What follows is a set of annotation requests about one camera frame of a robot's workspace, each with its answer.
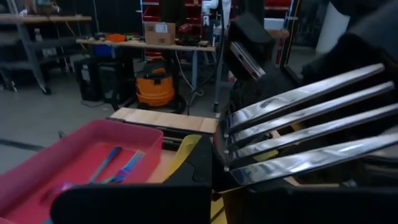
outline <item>cardboard box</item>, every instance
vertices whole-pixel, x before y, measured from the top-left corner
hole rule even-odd
[[[157,45],[175,44],[175,24],[165,22],[145,22],[145,43]]]

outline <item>gray floor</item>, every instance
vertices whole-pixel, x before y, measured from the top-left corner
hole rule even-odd
[[[301,66],[313,58],[313,51],[296,49],[289,65],[299,72]],[[106,118],[113,113],[110,105],[83,106],[73,75],[54,73],[49,85],[53,91],[50,96],[43,95],[36,85],[21,87],[17,93],[0,90],[0,139],[46,147],[58,140],[59,131],[68,134],[94,119]],[[205,86],[203,90],[205,94],[196,98],[191,115],[214,118],[214,86]],[[228,90],[224,89],[220,103],[227,100]],[[0,145],[0,174],[35,153]]]

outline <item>robotic hand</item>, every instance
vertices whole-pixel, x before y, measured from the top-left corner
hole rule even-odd
[[[203,1],[201,5],[201,13],[203,15],[203,26],[210,26],[210,9],[216,9],[221,1],[223,7],[224,28],[227,28],[229,14],[231,12],[231,0],[209,0]]]

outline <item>yellow object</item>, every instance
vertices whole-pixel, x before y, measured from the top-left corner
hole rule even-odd
[[[192,152],[193,148],[198,144],[201,136],[200,135],[189,135],[185,137],[175,154],[174,160],[167,173],[167,178],[169,178],[185,161],[188,155]],[[223,209],[224,203],[223,199],[220,198],[216,202],[211,202],[211,218],[213,218],[221,209]],[[212,224],[227,224],[225,212],[221,213]]]

